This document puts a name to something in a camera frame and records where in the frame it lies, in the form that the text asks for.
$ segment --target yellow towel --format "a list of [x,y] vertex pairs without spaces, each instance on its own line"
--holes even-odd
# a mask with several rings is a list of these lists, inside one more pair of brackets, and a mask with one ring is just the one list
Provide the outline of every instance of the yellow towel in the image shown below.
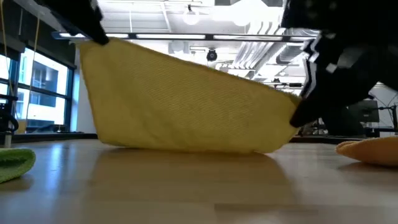
[[98,137],[126,147],[272,152],[300,99],[119,39],[80,45]]
[[398,166],[398,137],[347,141],[337,145],[336,152],[370,164]]

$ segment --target security camera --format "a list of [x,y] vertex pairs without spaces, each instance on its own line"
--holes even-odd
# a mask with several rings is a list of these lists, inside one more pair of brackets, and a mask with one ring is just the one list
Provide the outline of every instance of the security camera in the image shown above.
[[210,49],[209,52],[207,53],[207,61],[209,62],[214,62],[217,60],[217,53],[215,49]]

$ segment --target orange cloth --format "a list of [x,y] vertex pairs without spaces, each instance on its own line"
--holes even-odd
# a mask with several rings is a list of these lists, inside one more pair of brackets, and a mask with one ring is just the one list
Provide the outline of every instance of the orange cloth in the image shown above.
[[370,164],[398,166],[398,137],[343,142],[337,145],[336,152]]

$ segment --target table surface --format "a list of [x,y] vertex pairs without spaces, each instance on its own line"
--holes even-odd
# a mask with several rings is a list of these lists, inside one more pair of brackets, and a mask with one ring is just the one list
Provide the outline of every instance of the table surface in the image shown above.
[[396,223],[398,170],[326,144],[273,154],[118,149],[39,142],[37,161],[0,184],[0,223]]

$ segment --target green cloth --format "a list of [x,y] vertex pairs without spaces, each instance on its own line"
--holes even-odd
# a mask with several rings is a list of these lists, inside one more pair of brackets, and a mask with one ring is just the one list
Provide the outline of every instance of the green cloth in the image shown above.
[[0,149],[0,184],[28,172],[35,160],[30,149]]

